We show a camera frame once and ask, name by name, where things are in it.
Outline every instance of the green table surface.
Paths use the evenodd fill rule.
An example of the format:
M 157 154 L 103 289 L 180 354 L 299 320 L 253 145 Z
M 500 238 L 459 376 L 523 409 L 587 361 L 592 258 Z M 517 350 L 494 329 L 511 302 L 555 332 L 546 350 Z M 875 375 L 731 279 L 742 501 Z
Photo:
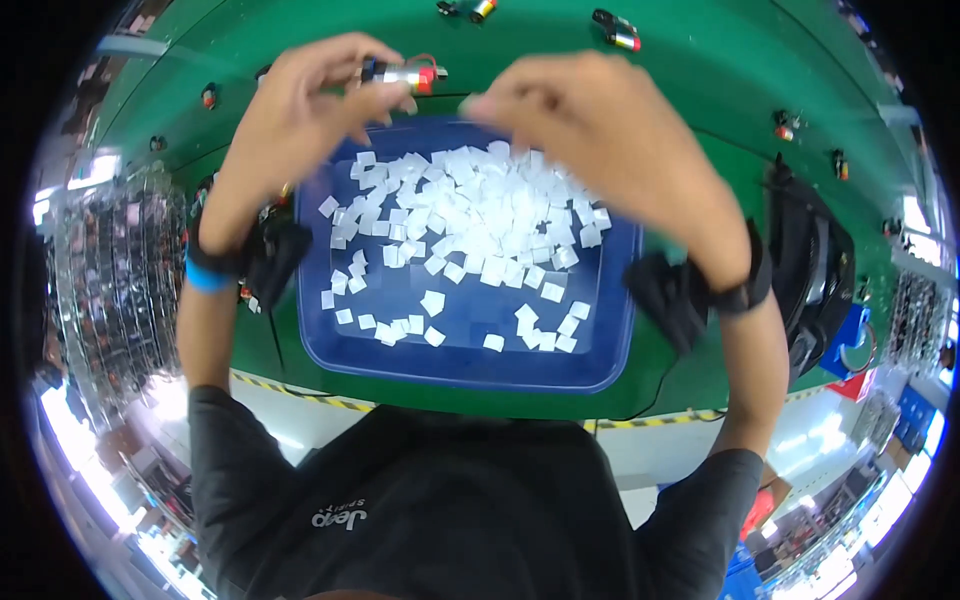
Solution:
M 464 94 L 484 89 L 516 57 L 595 48 L 592 3 L 526 0 L 502 3 L 482 26 L 438 15 L 432 2 L 370 0 L 362 5 L 306 0 L 177 0 L 148 37 L 170 44 L 160 60 L 129 60 L 98 114 L 94 144 L 142 164 L 162 159 L 184 189 L 217 168 L 256 83 L 253 73 L 280 52 L 345 31 L 365 31 L 406 56 L 433 54 L 449 70 L 436 91 L 420 100 L 423 114 L 449 114 Z M 906 128 L 889 129 L 876 106 L 898 104 L 872 58 L 829 3 L 804 0 L 674 0 L 604 5 L 630 19 L 643 46 L 628 56 L 653 75 L 696 131 L 719 173 L 748 216 L 763 223 L 760 183 L 777 152 L 815 183 L 851 233 L 856 266 L 873 281 L 875 325 L 882 346 L 895 284 L 889 247 L 879 232 L 884 216 L 900 211 L 904 194 L 917 194 L 919 159 Z M 200 92 L 218 85 L 218 105 L 206 110 Z M 771 114 L 802 111 L 807 126 L 793 143 L 772 135 Z M 168 148 L 148 154 L 151 135 Z M 830 153 L 843 148 L 851 178 L 837 180 Z M 649 231 L 645 250 L 683 251 Z M 637 315 L 624 373 L 591 396 L 512 394 L 440 388 L 327 372 L 303 350 L 295 294 L 275 311 L 286 370 L 280 368 L 263 315 L 241 310 L 232 366 L 238 370 L 343 396 L 380 403 L 480 415 L 528 418 L 626 418 L 654 400 L 675 355 L 656 329 Z M 834 379 L 819 368 L 794 390 Z M 722 408 L 727 401 L 719 333 L 706 339 L 665 378 L 645 416 L 687 408 Z

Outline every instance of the blue plastic tray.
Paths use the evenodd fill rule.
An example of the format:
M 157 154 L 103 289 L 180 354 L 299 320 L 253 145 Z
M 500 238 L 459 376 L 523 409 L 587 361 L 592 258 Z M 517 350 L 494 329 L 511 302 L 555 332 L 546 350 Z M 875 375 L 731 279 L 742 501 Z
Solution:
M 390 128 L 371 129 L 368 134 L 381 162 L 408 152 L 420 153 L 429 160 L 431 152 L 464 145 L 486 148 L 491 141 L 502 139 L 451 117 L 397 120 Z M 330 219 L 318 210 L 329 195 L 346 205 L 370 191 L 361 192 L 349 177 L 356 153 L 364 150 L 368 149 L 345 142 L 328 163 L 300 185 L 296 195 L 297 219 L 313 229 L 314 240 L 297 275 L 300 338 L 318 365 L 370 377 L 515 392 L 592 394 L 613 383 L 626 364 L 634 324 L 634 307 L 620 278 L 639 253 L 640 228 L 612 216 L 612 228 L 604 232 L 602 247 L 583 250 L 578 246 L 580 262 L 569 273 L 548 272 L 544 281 L 565 285 L 559 304 L 542 299 L 539 291 L 527 286 L 518 290 L 503 285 L 492 288 L 474 275 L 454 284 L 443 272 L 428 274 L 422 266 L 424 258 L 414 258 L 402 269 L 388 269 L 383 266 L 381 249 L 394 242 L 357 234 L 345 251 L 331 250 Z M 387 197 L 384 215 L 389 208 L 396 208 L 394 198 L 394 194 Z M 576 235 L 581 225 L 575 213 L 573 218 Z M 440 236 L 428 231 L 422 239 L 429 248 Z M 340 325 L 335 310 L 321 309 L 320 293 L 330 289 L 334 269 L 348 272 L 353 254 L 360 249 L 370 263 L 365 277 L 368 288 L 356 296 L 347 291 L 346 296 L 335 297 L 335 310 L 349 308 L 353 314 L 353 323 Z M 463 265 L 461 252 L 452 252 L 448 258 Z M 425 290 L 446 294 L 444 311 L 434 318 L 420 305 Z M 514 313 L 524 302 L 540 316 L 536 327 L 556 331 L 575 300 L 588 303 L 590 314 L 577 327 L 577 346 L 572 354 L 529 350 L 516 336 Z M 374 329 L 360 330 L 357 318 L 368 313 L 385 324 L 421 314 L 424 330 L 432 325 L 446 339 L 439 348 L 433 348 L 422 336 L 411 335 L 387 347 L 374 340 Z M 488 333 L 504 337 L 503 352 L 483 348 Z

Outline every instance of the hand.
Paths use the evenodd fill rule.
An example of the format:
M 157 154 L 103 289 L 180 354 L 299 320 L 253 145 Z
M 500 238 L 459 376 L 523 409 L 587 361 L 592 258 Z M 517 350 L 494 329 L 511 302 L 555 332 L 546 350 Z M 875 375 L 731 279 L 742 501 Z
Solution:
M 596 52 L 520 59 L 461 110 L 543 148 L 611 208 L 686 245 L 714 289 L 747 278 L 740 206 L 643 69 Z
M 392 108 L 416 108 L 403 83 L 364 84 L 344 97 L 321 92 L 350 81 L 367 56 L 403 62 L 363 34 L 307 44 L 274 62 L 237 126 L 204 207 L 201 239 L 209 252 L 242 243 L 264 203 L 284 185 L 302 181 L 346 135 L 369 144 L 369 121 L 389 124 Z

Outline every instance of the black wristband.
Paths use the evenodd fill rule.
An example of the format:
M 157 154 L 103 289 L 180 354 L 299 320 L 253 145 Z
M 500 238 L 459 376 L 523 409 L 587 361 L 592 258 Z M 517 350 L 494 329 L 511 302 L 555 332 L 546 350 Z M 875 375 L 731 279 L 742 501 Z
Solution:
M 247 236 L 247 240 L 244 242 L 240 252 L 229 252 L 215 256 L 207 254 L 204 252 L 204 249 L 200 247 L 200 221 L 203 216 L 204 210 L 201 208 L 197 213 L 197 217 L 193 220 L 193 223 L 190 224 L 187 238 L 189 242 L 187 244 L 187 256 L 189 256 L 190 260 L 198 267 L 213 273 L 236 276 L 237 278 L 243 277 L 250 267 L 254 240 L 259 228 L 257 226 L 251 228 L 251 232 Z
M 750 235 L 750 276 L 729 290 L 710 294 L 710 305 L 721 315 L 740 315 L 753 310 L 770 293 L 773 265 L 753 219 L 747 220 L 747 232 Z

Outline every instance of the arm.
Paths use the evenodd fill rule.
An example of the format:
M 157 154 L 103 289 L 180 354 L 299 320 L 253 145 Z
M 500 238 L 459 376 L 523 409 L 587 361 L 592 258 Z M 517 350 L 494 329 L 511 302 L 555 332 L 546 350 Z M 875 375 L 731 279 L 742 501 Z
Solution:
M 410 107 L 405 84 L 364 85 L 346 99 L 314 91 L 345 84 L 365 56 L 402 61 L 374 39 L 347 34 L 290 50 L 274 62 L 237 127 L 207 198 L 199 239 L 191 243 L 211 255 L 238 250 L 267 199 L 303 180 L 344 136 L 363 141 L 368 121 L 388 119 L 396 106 Z M 187 280 L 177 349 L 191 389 L 214 386 L 229 392 L 235 319 L 233 285 L 205 294 Z
M 650 76 L 583 53 L 514 63 L 462 111 L 543 148 L 621 214 L 685 245 L 715 291 L 743 283 L 750 237 L 736 197 Z M 636 532 L 649 587 L 714 600 L 756 498 L 786 394 L 787 349 L 773 294 L 720 324 L 730 408 L 707 459 L 666 489 Z
M 365 124 L 412 99 L 405 84 L 368 84 L 346 98 L 318 88 L 343 84 L 365 56 L 402 58 L 380 42 L 348 34 L 288 51 L 274 62 L 237 127 L 196 240 L 205 253 L 237 251 L 265 199 L 296 184 L 345 135 L 363 140 Z M 295 472 L 262 423 L 229 395 L 236 285 L 219 291 L 184 284 L 177 348 L 190 390 L 195 528 L 217 592 L 242 596 L 263 542 L 284 507 Z

